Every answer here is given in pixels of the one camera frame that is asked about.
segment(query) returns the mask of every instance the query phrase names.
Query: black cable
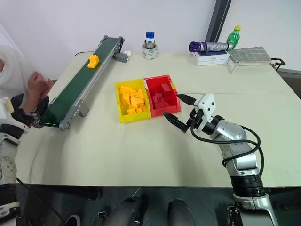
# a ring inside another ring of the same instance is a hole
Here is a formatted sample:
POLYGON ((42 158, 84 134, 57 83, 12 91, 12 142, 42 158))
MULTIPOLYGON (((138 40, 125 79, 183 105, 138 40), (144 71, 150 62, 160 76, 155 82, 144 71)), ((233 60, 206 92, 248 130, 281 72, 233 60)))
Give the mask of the black cable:
POLYGON ((28 194, 32 195, 35 199, 37 199, 38 201, 40 201, 41 203, 45 204, 49 209, 51 209, 51 211, 57 215, 57 217, 61 220, 62 225, 65 225, 64 219, 62 218, 62 216, 46 201, 42 200, 41 198, 39 198, 36 194, 34 194, 30 188, 28 186, 26 186, 19 178, 17 178, 17 181, 20 183, 21 186, 25 187, 28 190, 28 194))
POLYGON ((94 51, 83 51, 83 52, 79 52, 79 53, 77 53, 77 54, 81 54, 81 53, 94 53, 94 51))
POLYGON ((232 210, 232 213, 231 213, 231 216, 230 216, 230 219, 229 219, 229 226, 232 226, 233 216, 234 216, 236 208, 237 208, 237 202, 234 203, 233 210, 232 210))
POLYGON ((236 159, 236 158, 240 158, 240 157, 252 154, 255 151, 259 150, 260 157, 261 157, 261 168, 260 168, 260 171, 259 171, 259 175, 260 176, 262 175, 263 168, 264 168, 264 156, 263 156, 262 149, 260 148, 261 140, 260 140, 259 136, 253 130, 251 130, 247 127, 241 126, 243 129, 251 132, 256 137, 257 143, 252 141, 252 140, 246 140, 246 139, 244 139, 244 140, 227 140, 227 141, 205 139, 205 138, 199 137, 198 135, 196 135, 194 133, 194 130, 193 130, 194 126, 195 126, 195 122, 193 122, 191 124, 191 127, 190 127, 191 134, 194 136, 194 138, 196 138, 197 140, 203 141, 203 142, 212 143, 212 144, 250 143, 252 145, 255 145, 255 147, 252 150, 248 151, 248 152, 245 152, 245 153, 242 153, 242 154, 237 154, 237 155, 234 155, 232 157, 229 157, 229 158, 226 158, 226 159, 222 160, 222 165, 224 167, 226 167, 227 161, 230 161, 232 159, 236 159))

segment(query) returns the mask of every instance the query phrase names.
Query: conveyor belt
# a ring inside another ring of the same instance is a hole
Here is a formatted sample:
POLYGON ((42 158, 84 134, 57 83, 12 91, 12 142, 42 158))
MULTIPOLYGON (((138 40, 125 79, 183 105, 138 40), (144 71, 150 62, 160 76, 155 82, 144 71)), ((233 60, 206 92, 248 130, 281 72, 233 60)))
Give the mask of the conveyor belt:
POLYGON ((83 65, 80 71, 73 77, 65 89, 49 106, 39 121, 40 126, 59 127, 62 130, 67 130, 69 128, 69 126, 62 128, 61 122, 66 121, 66 117, 68 117, 68 115, 73 115, 73 111, 75 111, 74 113, 79 112, 74 109, 74 106, 78 105, 79 102, 82 102, 85 95, 92 88, 92 83, 96 81, 97 77, 101 74, 113 54, 116 54, 116 51, 118 51, 122 42, 122 37, 104 37, 98 49, 94 52, 94 54, 99 56, 101 64, 99 64, 96 68, 88 68, 88 60, 83 65))

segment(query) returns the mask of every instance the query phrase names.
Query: green bottle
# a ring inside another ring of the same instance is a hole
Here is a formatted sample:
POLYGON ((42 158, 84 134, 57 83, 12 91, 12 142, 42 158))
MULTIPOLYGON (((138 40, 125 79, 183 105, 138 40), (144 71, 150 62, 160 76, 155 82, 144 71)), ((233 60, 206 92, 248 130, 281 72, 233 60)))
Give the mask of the green bottle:
POLYGON ((228 36, 227 43, 232 44, 233 49, 235 48, 235 46, 238 43, 239 31, 240 31, 240 26, 235 26, 234 31, 231 34, 229 34, 229 36, 228 36))

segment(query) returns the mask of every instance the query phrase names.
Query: white table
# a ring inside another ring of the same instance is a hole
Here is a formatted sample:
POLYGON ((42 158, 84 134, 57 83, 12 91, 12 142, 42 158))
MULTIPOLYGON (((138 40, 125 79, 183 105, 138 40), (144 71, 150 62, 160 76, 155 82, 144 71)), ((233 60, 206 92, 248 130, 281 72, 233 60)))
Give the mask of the white table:
MULTIPOLYGON (((88 57, 74 58, 51 98, 88 57)), ((114 82, 164 74, 179 93, 215 93, 216 114, 259 134, 266 187, 301 186, 301 101, 291 88, 269 65, 241 66, 229 74, 227 65, 196 67, 188 53, 160 54, 152 61, 134 54, 126 64, 112 60, 86 98, 85 118, 78 117, 68 132, 33 128, 22 137, 18 177, 48 185, 231 187, 217 145, 183 134, 164 117, 119 123, 114 82)), ((181 108, 176 115, 186 122, 192 107, 181 108)))

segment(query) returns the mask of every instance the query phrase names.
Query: person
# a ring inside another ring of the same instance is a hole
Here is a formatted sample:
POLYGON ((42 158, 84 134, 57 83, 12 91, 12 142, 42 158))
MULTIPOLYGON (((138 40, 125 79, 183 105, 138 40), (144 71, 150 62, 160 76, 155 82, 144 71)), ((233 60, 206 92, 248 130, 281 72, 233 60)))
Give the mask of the person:
POLYGON ((13 98, 24 94, 20 108, 35 111, 53 86, 50 79, 34 71, 24 55, 10 46, 0 45, 0 97, 13 98))

